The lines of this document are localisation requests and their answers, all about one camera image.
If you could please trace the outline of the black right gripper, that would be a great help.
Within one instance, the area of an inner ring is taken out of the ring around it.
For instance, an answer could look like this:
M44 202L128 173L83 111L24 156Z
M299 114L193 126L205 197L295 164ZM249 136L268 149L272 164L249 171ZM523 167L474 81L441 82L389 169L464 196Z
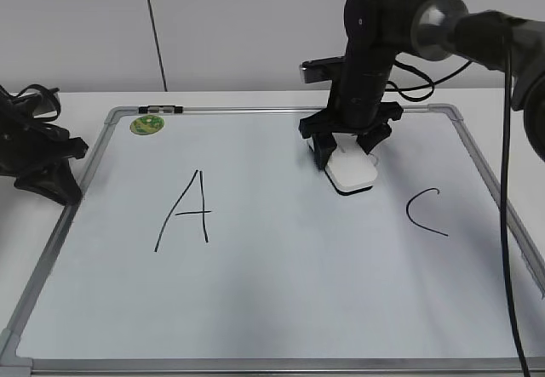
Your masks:
M387 121L400 119L402 110L395 104L383 105L382 97L398 53L389 47L347 44L341 78L330 81L326 108L299 122L301 136L311 137L318 170L325 169L337 148L332 133L356 134L365 154L391 135Z

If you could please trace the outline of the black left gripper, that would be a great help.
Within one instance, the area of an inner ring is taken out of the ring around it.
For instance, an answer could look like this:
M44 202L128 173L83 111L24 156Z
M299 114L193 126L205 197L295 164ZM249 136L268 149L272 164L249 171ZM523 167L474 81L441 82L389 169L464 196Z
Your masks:
M55 91L1 93L1 175L18 177L18 190L75 205L83 194L66 159L83 158L89 146L55 124L60 111Z

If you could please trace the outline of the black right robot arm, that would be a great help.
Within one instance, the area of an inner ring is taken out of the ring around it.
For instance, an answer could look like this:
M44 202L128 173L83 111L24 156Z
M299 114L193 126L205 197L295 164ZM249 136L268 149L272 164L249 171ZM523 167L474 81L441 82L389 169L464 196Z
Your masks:
M402 110L382 100L399 54L429 61L457 55L514 83L509 105L524 113L531 147L544 156L544 24L498 11L468 12L462 0L347 0L344 55L301 64L305 83L330 81L325 109L299 124L324 169L337 144L353 134L365 153L392 132Z

